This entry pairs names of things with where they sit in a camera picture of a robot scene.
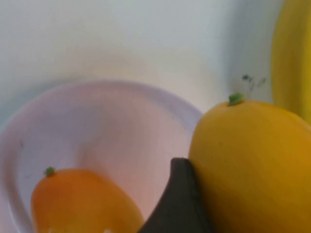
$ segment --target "dark plastic piece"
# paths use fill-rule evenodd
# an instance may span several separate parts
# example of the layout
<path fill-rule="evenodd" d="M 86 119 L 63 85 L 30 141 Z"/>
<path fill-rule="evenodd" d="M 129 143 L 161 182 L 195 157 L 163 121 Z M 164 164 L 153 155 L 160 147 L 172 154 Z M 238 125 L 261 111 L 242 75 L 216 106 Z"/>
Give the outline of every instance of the dark plastic piece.
<path fill-rule="evenodd" d="M 200 199 L 192 165 L 174 158 L 166 189 L 138 233 L 214 233 Z"/>

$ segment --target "banana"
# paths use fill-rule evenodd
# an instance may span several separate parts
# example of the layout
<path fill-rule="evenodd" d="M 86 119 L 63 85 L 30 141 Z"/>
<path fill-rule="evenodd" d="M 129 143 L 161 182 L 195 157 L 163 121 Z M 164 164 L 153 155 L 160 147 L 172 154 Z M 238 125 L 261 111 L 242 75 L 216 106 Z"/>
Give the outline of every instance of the banana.
<path fill-rule="evenodd" d="M 285 0 L 271 50 L 274 103 L 311 123 L 311 0 Z"/>

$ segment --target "yellow mango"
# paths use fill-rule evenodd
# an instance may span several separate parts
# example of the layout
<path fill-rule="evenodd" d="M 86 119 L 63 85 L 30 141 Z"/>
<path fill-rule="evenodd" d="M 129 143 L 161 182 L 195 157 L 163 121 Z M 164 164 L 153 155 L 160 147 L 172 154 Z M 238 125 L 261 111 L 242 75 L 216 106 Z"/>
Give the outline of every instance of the yellow mango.
<path fill-rule="evenodd" d="M 311 232 L 311 128 L 297 115 L 251 100 L 217 104 L 189 159 L 217 233 Z"/>

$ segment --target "orange tomato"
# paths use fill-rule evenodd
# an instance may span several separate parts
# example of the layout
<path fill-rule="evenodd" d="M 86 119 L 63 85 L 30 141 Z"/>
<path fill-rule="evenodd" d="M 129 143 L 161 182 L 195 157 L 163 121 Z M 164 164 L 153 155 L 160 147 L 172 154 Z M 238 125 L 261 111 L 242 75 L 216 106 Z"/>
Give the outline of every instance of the orange tomato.
<path fill-rule="evenodd" d="M 31 208 L 36 233 L 136 233 L 143 218 L 112 181 L 86 169 L 63 169 L 35 187 Z"/>

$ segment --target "green stem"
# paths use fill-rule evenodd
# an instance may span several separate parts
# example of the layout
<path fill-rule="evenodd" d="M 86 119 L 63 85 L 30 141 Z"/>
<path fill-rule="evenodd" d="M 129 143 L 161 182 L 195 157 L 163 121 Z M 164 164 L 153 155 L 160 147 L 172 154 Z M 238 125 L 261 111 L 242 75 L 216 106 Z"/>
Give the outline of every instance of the green stem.
<path fill-rule="evenodd" d="M 236 105 L 238 103 L 241 103 L 245 98 L 244 94 L 241 93 L 235 93 L 229 96 L 229 104 L 228 106 Z"/>
<path fill-rule="evenodd" d="M 54 167 L 48 167 L 47 169 L 45 169 L 45 171 L 44 171 L 44 174 L 46 175 L 46 176 L 50 176 L 50 175 L 52 175 L 52 174 L 54 174 L 55 173 L 55 168 Z"/>

